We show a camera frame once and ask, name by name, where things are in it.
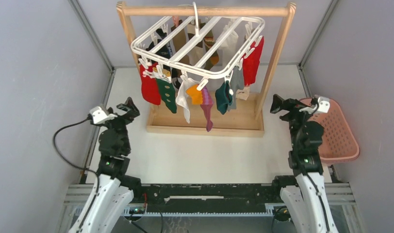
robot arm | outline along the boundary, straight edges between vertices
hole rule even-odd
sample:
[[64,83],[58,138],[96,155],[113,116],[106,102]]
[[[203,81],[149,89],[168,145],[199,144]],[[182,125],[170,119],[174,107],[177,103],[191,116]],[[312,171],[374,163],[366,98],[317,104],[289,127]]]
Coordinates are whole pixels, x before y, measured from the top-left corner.
[[328,204],[323,177],[323,166],[318,147],[322,143],[324,128],[308,121],[314,113],[327,113],[329,99],[315,97],[313,107],[294,99],[273,96],[270,112],[289,111],[280,117],[289,122],[293,150],[288,162],[297,185],[283,187],[280,197],[289,210],[295,228],[300,233],[337,233]]
[[109,233],[135,195],[141,195],[139,178],[126,176],[131,151],[126,125],[140,113],[129,97],[118,109],[122,116],[98,106],[90,110],[91,123],[107,127],[99,137],[101,153],[98,182],[94,185],[84,208],[69,233]]

drying rack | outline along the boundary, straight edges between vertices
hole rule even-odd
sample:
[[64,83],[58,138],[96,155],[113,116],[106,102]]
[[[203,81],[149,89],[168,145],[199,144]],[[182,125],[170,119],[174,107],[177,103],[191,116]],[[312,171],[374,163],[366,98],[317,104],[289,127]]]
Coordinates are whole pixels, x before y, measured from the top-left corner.
[[[142,54],[147,58],[152,58],[155,56],[153,50],[147,53],[145,50],[141,49],[141,41],[149,36],[153,30],[155,31],[164,22],[167,22],[171,17],[167,16],[188,16],[189,21],[193,20],[195,15],[195,9],[193,7],[161,7],[161,6],[127,6],[125,2],[117,3],[117,12],[120,17],[121,24],[123,26],[124,32],[127,37],[127,41],[131,47],[131,52],[135,61],[138,60],[138,55],[136,53]],[[237,109],[231,110],[225,115],[221,115],[218,111],[215,111],[215,106],[213,106],[213,111],[211,115],[211,120],[214,123],[214,128],[208,133],[206,132],[206,119],[199,105],[192,105],[191,102],[188,103],[190,108],[190,124],[188,124],[183,114],[172,114],[170,110],[167,109],[164,104],[157,106],[151,105],[151,110],[147,120],[147,131],[152,133],[175,133],[175,134],[197,134],[197,135],[216,135],[216,136],[246,136],[246,137],[262,137],[264,135],[264,124],[263,124],[263,104],[267,91],[270,87],[271,81],[273,79],[274,73],[277,68],[277,63],[283,49],[284,42],[287,38],[288,31],[290,29],[291,23],[293,21],[293,16],[296,12],[296,5],[289,2],[286,7],[198,7],[197,14],[199,16],[213,17],[209,23],[213,24],[218,20],[218,16],[228,17],[241,22],[242,20],[250,21],[253,17],[282,17],[281,26],[273,52],[271,54],[270,62],[265,74],[265,79],[262,85],[260,93],[250,93],[247,100],[237,99]],[[142,34],[141,38],[136,39],[134,27],[131,21],[131,16],[165,16],[153,27]],[[207,23],[202,29],[201,34],[204,36],[204,28],[209,25]],[[195,66],[184,66],[179,65],[177,62],[181,58],[181,55],[187,53],[185,50],[180,51],[170,59],[162,60],[161,57],[154,57],[152,60],[159,59],[159,62],[163,65],[170,65],[171,67],[189,71],[192,73],[199,74],[201,76],[210,75],[212,78],[223,78],[223,73],[227,73],[233,69],[234,65],[239,62],[241,56],[244,55],[246,49],[249,48],[253,42],[253,38],[257,37],[262,28],[257,27],[256,30],[251,34],[250,38],[243,44],[242,53],[237,53],[234,55],[232,60],[228,65],[219,72],[204,71],[200,69],[200,66],[205,63],[205,60],[210,57],[209,52],[214,53],[215,50],[210,49],[206,52],[207,57],[203,57]],[[157,46],[165,45],[169,39],[163,39]]]

plastic basket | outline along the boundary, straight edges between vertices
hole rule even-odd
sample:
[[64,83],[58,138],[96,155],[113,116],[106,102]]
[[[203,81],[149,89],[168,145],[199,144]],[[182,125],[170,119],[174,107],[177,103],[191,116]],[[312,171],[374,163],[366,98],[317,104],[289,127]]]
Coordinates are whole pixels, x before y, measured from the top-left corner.
[[[300,101],[310,105],[311,98]],[[324,127],[323,144],[318,148],[322,163],[331,165],[358,158],[360,147],[336,101],[330,99],[328,113],[315,114],[309,120],[314,120]]]

wooden base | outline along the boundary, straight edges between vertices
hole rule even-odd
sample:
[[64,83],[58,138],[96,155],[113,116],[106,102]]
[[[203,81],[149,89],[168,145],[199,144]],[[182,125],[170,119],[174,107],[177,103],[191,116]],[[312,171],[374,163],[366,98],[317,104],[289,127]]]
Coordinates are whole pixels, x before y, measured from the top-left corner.
[[247,100],[237,99],[237,109],[224,115],[217,110],[214,93],[211,93],[214,105],[211,110],[211,121],[214,124],[210,132],[206,131],[207,120],[200,105],[193,105],[188,98],[190,109],[190,124],[185,121],[183,108],[177,106],[173,114],[164,102],[159,106],[153,105],[147,121],[147,131],[150,133],[174,133],[211,136],[263,137],[263,113],[256,120],[255,108],[259,94],[252,93]]

laundry basket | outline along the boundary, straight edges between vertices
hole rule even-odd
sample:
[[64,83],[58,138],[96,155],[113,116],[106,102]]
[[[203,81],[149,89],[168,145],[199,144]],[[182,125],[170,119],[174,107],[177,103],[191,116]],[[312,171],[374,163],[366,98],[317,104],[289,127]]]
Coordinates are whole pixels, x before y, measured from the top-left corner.
[[[310,105],[311,98],[300,101]],[[318,148],[322,163],[331,165],[358,158],[360,147],[336,101],[330,99],[328,113],[315,114],[310,120],[316,121],[324,127],[323,144]]]

